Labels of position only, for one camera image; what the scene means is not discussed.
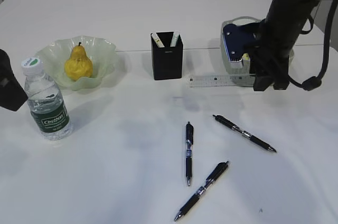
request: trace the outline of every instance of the black pen holder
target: black pen holder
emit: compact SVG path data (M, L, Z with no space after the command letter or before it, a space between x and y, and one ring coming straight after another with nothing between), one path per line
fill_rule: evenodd
M181 79L182 77L183 43L179 35L176 46L170 47L173 34L174 32L157 33L164 44L163 48L159 48L151 37L155 80Z

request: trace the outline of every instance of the pear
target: pear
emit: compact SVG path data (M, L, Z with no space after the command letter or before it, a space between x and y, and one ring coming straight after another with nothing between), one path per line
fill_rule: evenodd
M93 74L93 63L87 57L81 42L73 48L70 58L64 63L64 71L74 81L81 77L91 77Z

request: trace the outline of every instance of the ruler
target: ruler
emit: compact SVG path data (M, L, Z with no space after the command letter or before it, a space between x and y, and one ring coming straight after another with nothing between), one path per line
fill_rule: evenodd
M254 74L225 74L225 75L190 75L188 86L191 88L241 86L252 87Z

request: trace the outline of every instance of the bottle cap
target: bottle cap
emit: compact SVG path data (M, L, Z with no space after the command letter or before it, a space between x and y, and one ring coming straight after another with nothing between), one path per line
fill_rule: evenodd
M38 58L28 58L21 62L21 68L24 75L34 75L43 71L43 64Z

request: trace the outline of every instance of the water bottle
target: water bottle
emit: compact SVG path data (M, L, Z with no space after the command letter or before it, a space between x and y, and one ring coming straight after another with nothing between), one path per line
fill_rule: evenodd
M28 58L21 63L26 75L25 91L28 106L42 135L50 140L66 137L72 132L72 124L55 81L44 72L42 61Z

